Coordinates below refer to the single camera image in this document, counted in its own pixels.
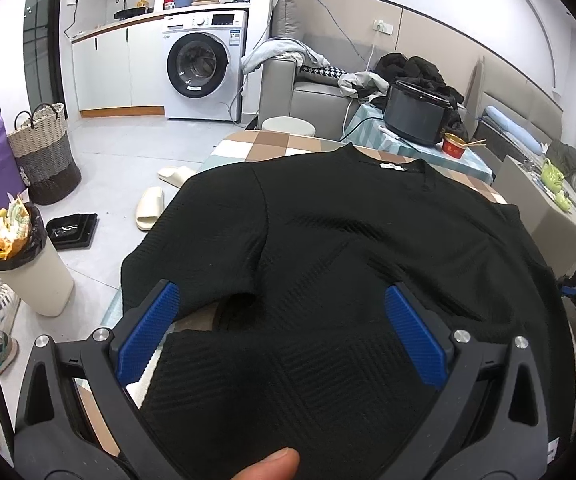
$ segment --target black handle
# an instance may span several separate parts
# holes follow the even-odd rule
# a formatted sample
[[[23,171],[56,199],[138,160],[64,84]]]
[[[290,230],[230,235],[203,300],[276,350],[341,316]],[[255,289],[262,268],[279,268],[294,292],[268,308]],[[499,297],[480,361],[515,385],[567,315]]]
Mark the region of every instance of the black handle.
[[[34,111],[33,111],[33,117],[34,117],[34,115],[37,113],[37,110],[38,110],[39,108],[41,108],[42,106],[49,106],[50,108],[52,108],[52,111],[54,112],[54,116],[55,116],[55,117],[59,117],[59,114],[57,113],[57,110],[55,110],[55,107],[52,106],[50,103],[39,103],[39,104],[37,105],[37,107],[36,107],[36,108],[34,109]]]
[[[28,110],[21,110],[18,114],[17,117],[15,117],[15,131],[17,131],[17,119],[19,118],[19,116],[21,114],[28,114],[30,115],[30,127],[32,129],[34,129],[34,121],[33,121],[33,114],[31,114]]]

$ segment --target red cup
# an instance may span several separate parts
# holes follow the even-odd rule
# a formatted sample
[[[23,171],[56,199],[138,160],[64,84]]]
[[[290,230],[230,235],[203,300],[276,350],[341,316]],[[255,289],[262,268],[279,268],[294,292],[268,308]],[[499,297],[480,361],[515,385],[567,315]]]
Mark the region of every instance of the red cup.
[[[445,134],[441,150],[454,158],[461,158],[461,156],[466,152],[466,148],[465,146],[462,146],[459,141],[460,139],[457,136]]]

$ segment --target white slipper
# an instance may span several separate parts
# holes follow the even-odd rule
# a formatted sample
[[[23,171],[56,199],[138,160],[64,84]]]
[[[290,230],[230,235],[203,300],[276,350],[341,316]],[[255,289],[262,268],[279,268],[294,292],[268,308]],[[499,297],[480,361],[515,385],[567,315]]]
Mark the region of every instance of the white slipper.
[[[196,173],[196,171],[191,170],[187,166],[180,166],[179,168],[175,168],[174,166],[166,166],[157,172],[161,180],[167,182],[168,184],[172,184],[175,187],[183,186],[185,181],[187,181]]]
[[[137,204],[137,227],[150,231],[163,212],[164,190],[161,187],[148,187]]]

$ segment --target washing machine control panel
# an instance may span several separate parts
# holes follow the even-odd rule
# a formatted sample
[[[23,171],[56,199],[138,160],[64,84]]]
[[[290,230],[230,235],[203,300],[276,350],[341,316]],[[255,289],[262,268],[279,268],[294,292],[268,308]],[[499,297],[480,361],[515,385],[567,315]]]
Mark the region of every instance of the washing machine control panel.
[[[244,10],[174,14],[165,18],[164,33],[188,30],[189,28],[241,27],[244,20]]]

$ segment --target blue pillow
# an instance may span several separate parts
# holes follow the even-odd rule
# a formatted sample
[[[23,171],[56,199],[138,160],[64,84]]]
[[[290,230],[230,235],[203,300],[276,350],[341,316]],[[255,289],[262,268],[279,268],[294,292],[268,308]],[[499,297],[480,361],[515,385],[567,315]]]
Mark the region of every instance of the blue pillow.
[[[490,116],[490,118],[499,125],[499,127],[506,133],[508,136],[513,139],[517,140],[521,144],[523,144],[527,149],[531,152],[536,153],[537,155],[543,155],[543,148],[541,145],[535,140],[530,132],[527,131],[519,124],[515,123],[513,120],[507,118],[503,115],[499,110],[497,110],[493,106],[485,107],[485,113]]]

